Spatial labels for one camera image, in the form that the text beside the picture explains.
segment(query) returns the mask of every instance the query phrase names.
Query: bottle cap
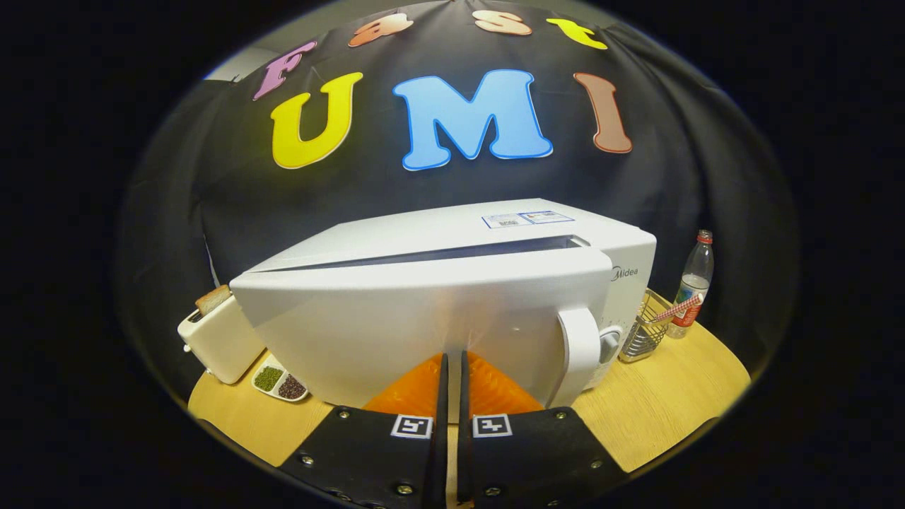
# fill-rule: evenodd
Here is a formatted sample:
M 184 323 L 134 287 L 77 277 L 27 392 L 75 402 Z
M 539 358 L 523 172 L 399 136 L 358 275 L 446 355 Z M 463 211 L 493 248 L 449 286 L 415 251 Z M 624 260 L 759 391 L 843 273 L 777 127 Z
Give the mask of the bottle cap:
M 713 244 L 713 234 L 710 230 L 698 230 L 698 242 Z

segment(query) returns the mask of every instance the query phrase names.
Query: green beans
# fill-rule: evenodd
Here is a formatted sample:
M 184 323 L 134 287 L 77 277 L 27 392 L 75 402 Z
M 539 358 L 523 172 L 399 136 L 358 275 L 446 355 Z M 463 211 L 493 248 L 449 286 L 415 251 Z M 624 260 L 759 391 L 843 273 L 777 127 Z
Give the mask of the green beans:
M 254 385 L 263 390 L 271 390 L 273 389 L 273 386 L 277 384 L 277 380 L 280 379 L 280 375 L 282 375 L 281 370 L 277 370 L 276 368 L 271 368 L 270 366 L 268 366 L 264 368 L 257 377 L 254 378 Z

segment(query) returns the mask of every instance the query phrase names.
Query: foam letter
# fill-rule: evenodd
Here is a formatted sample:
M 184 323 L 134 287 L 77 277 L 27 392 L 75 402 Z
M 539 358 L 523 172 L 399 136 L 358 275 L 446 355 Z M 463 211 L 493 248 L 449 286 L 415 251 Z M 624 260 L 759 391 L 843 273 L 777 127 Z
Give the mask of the foam letter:
M 593 34 L 593 30 L 588 30 L 584 26 L 578 26 L 574 21 L 569 21 L 567 19 L 547 19 L 548 23 L 555 24 L 558 26 L 569 39 L 575 41 L 579 44 L 584 44 L 585 46 L 591 46 L 592 48 L 597 48 L 598 50 L 605 50 L 606 44 L 601 43 L 600 41 L 595 41 L 588 37 L 588 34 Z
M 611 82 L 593 74 L 576 72 L 575 80 L 581 83 L 594 106 L 597 133 L 594 144 L 604 152 L 624 154 L 632 151 L 632 141 L 625 136 L 619 109 L 616 108 L 615 86 Z
M 352 126 L 352 85 L 364 74 L 352 72 L 320 87 L 327 94 L 327 126 L 315 139 L 299 135 L 301 107 L 311 94 L 299 94 L 273 109 L 273 160 L 283 168 L 301 168 L 316 163 L 342 144 Z
M 370 43 L 381 35 L 402 32 L 409 26 L 412 26 L 412 23 L 414 22 L 408 21 L 403 13 L 384 16 L 356 30 L 355 37 L 352 37 L 352 40 L 348 42 L 348 45 L 350 48 L 355 48 L 362 44 Z
M 296 48 L 281 58 L 271 62 L 270 65 L 267 66 L 267 74 L 264 75 L 264 81 L 261 82 L 261 89 L 258 90 L 258 93 L 254 94 L 252 101 L 259 100 L 267 92 L 282 85 L 282 83 L 286 81 L 286 78 L 282 75 L 283 71 L 289 72 L 295 69 L 295 66 L 299 65 L 299 62 L 301 61 L 301 54 L 313 50 L 314 46 L 317 45 L 317 41 L 311 41 L 310 43 L 301 46 L 301 48 Z
M 456 148 L 469 159 L 478 157 L 484 134 L 496 122 L 497 138 L 491 154 L 498 158 L 544 158 L 553 144 L 543 137 L 531 103 L 529 72 L 498 69 L 484 74 L 471 101 L 437 76 L 401 82 L 393 94 L 408 105 L 412 149 L 402 165 L 409 171 L 437 168 L 452 152 L 440 146 L 436 129 L 442 127 Z
M 474 22 L 480 28 L 488 32 L 501 34 L 530 35 L 531 27 L 519 23 L 521 18 L 513 13 L 501 13 L 499 11 L 474 11 L 472 16 L 478 21 Z

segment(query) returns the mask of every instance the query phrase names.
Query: bottle label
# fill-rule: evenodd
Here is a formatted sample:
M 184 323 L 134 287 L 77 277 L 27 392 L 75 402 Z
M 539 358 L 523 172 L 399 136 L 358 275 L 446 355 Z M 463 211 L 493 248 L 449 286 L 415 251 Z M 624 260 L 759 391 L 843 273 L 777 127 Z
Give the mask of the bottle label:
M 675 303 L 683 303 L 689 300 L 695 293 L 700 293 L 701 301 L 700 304 L 691 306 L 690 309 L 682 312 L 677 312 L 675 316 L 672 317 L 672 324 L 678 325 L 679 327 L 691 326 L 694 323 L 694 319 L 698 317 L 700 307 L 704 304 L 704 298 L 707 297 L 708 290 L 709 288 L 694 288 L 682 281 L 681 286 L 679 287 L 679 293 L 676 294 Z

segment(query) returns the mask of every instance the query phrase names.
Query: microwave handle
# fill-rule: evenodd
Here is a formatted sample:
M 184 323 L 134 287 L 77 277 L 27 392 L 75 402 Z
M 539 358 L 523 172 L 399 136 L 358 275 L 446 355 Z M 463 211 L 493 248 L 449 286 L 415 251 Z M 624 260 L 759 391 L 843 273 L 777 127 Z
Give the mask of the microwave handle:
M 600 332 L 587 308 L 560 311 L 563 330 L 563 367 L 547 408 L 568 407 L 575 402 L 600 361 Z

